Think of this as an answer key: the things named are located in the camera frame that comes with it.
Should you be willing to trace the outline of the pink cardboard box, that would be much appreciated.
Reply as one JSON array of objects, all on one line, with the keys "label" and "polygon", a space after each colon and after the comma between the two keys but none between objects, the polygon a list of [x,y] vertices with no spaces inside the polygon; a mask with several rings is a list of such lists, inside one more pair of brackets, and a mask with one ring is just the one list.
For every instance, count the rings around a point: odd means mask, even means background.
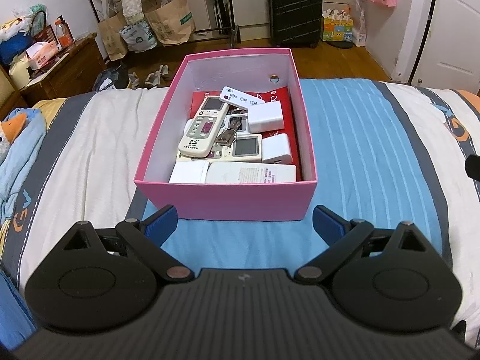
[{"label": "pink cardboard box", "polygon": [[[286,184],[172,184],[176,150],[193,94],[224,86],[248,93],[289,90],[302,179]],[[167,89],[134,176],[157,207],[182,219],[292,221],[306,215],[317,187],[316,160],[294,57],[288,48],[223,49],[185,56]]]}]

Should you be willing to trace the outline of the striped bed sheet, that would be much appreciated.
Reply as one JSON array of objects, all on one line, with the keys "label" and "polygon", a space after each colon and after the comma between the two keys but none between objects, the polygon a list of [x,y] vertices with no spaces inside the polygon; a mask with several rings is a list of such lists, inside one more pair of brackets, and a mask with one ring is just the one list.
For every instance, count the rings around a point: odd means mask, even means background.
[{"label": "striped bed sheet", "polygon": [[[371,80],[303,80],[316,158],[312,205],[393,228],[416,224],[463,289],[456,315],[479,345],[479,189],[465,173],[479,152],[479,99],[450,89]],[[134,174],[165,88],[112,90],[44,101],[46,135],[10,219],[1,268],[23,288],[79,220],[109,228],[154,206]],[[306,215],[297,222],[181,220],[165,250],[192,270],[294,270],[326,249]]]}]

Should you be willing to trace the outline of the white door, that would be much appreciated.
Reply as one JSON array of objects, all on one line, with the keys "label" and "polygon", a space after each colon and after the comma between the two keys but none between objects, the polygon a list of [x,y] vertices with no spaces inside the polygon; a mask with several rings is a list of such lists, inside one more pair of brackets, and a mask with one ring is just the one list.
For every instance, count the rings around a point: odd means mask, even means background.
[{"label": "white door", "polygon": [[479,0],[411,0],[391,80],[479,92]]}]

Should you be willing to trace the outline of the white power adapter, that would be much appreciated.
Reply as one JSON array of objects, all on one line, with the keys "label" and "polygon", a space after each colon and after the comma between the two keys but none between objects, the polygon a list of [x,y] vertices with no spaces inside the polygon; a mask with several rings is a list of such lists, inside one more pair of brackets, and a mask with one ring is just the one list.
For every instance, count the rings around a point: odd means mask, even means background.
[{"label": "white power adapter", "polygon": [[285,127],[281,102],[279,101],[252,106],[247,114],[251,133],[270,132]]},{"label": "white power adapter", "polygon": [[262,139],[262,162],[266,164],[292,164],[293,156],[286,133]]}]

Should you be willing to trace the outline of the white air conditioner remote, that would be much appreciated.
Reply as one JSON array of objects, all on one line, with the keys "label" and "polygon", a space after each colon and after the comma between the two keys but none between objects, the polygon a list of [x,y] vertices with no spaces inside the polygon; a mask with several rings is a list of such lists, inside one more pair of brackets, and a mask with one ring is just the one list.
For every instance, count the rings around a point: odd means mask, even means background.
[{"label": "white air conditioner remote", "polygon": [[220,132],[223,133],[224,130],[226,130],[227,128],[230,128],[231,125],[237,127],[237,134],[239,136],[250,133],[250,130],[248,127],[247,113],[231,114],[231,115],[225,116],[224,122],[220,127]]}]

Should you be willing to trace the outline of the colourful gift bag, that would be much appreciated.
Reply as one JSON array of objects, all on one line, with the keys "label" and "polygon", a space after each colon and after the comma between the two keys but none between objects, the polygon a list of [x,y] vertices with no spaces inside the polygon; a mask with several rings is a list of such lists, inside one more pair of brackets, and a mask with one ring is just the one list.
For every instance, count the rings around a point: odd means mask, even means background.
[{"label": "colourful gift bag", "polygon": [[348,9],[324,10],[322,12],[321,24],[322,41],[352,42],[352,29],[354,21]]}]

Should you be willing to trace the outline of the silver key bunch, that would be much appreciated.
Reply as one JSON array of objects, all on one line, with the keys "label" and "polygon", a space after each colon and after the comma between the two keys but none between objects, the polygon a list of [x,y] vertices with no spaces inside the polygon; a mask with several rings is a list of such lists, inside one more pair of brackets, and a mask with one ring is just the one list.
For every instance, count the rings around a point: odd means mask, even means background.
[{"label": "silver key bunch", "polygon": [[237,138],[237,131],[242,126],[242,119],[235,119],[230,121],[226,130],[220,133],[215,143],[219,146],[231,146],[236,138]]}]

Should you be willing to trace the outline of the beige remote with LCD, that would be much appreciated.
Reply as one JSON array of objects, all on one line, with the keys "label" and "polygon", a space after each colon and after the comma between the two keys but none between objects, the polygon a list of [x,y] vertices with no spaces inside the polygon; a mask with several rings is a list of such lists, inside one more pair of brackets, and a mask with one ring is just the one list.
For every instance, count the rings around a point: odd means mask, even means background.
[{"label": "beige remote with LCD", "polygon": [[238,137],[231,146],[214,144],[206,158],[191,158],[177,152],[178,162],[262,162],[262,135],[247,134]]}]

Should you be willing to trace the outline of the pair of brown shoes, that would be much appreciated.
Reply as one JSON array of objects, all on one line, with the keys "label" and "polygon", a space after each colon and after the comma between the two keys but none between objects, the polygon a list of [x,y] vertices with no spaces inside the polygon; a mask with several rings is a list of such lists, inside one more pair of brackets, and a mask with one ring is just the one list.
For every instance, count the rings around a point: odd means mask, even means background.
[{"label": "pair of brown shoes", "polygon": [[146,88],[167,86],[173,80],[167,64],[162,64],[159,68],[148,74],[145,78],[144,85]]}]

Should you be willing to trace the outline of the wooden dresser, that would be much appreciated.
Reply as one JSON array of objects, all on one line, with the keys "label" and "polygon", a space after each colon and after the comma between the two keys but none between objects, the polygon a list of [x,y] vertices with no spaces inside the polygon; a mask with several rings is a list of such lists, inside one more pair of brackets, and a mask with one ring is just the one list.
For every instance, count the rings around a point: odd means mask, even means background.
[{"label": "wooden dresser", "polygon": [[31,107],[42,100],[89,93],[98,75],[107,68],[96,37],[96,33],[90,33],[75,41],[50,69],[23,87],[16,86],[1,69],[1,117],[17,107]]}]

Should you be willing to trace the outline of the tissue box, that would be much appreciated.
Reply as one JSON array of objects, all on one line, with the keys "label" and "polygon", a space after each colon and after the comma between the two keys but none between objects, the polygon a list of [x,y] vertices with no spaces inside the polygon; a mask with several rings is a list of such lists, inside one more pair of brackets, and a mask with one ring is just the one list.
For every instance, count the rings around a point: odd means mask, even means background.
[{"label": "tissue box", "polygon": [[55,41],[36,42],[26,49],[28,64],[32,70],[39,70],[59,52]]}]

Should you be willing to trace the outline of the small white flat remote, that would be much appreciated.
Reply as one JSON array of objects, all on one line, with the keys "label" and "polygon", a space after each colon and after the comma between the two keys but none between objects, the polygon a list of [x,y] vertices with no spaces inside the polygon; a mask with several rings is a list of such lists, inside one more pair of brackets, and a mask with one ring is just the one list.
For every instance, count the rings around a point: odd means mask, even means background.
[{"label": "small white flat remote", "polygon": [[232,107],[241,108],[246,111],[256,105],[264,104],[264,100],[261,97],[256,97],[228,86],[222,88],[220,100]]}]

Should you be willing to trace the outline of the black suitcase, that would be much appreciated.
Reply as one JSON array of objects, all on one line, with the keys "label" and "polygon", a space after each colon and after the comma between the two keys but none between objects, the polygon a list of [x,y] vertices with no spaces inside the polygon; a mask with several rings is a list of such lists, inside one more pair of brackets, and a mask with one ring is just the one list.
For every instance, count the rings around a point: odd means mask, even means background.
[{"label": "black suitcase", "polygon": [[316,47],[323,0],[268,0],[270,38],[278,47]]}]

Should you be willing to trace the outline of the white green plastic bag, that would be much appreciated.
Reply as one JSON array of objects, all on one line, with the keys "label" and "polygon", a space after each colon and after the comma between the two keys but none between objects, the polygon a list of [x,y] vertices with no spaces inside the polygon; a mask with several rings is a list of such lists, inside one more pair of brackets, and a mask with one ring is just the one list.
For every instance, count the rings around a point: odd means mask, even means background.
[{"label": "white green plastic bag", "polygon": [[143,53],[158,45],[151,26],[145,19],[136,24],[126,25],[119,31],[119,34],[128,50],[134,53]]}]

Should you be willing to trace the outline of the large brown paper bag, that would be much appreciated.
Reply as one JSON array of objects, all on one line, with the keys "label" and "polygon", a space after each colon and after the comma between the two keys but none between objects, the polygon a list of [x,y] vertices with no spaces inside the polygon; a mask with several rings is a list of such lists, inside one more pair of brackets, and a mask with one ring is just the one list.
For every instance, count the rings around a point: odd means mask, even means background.
[{"label": "large brown paper bag", "polygon": [[163,46],[187,43],[196,30],[193,13],[187,0],[172,0],[145,13],[145,18]]}]

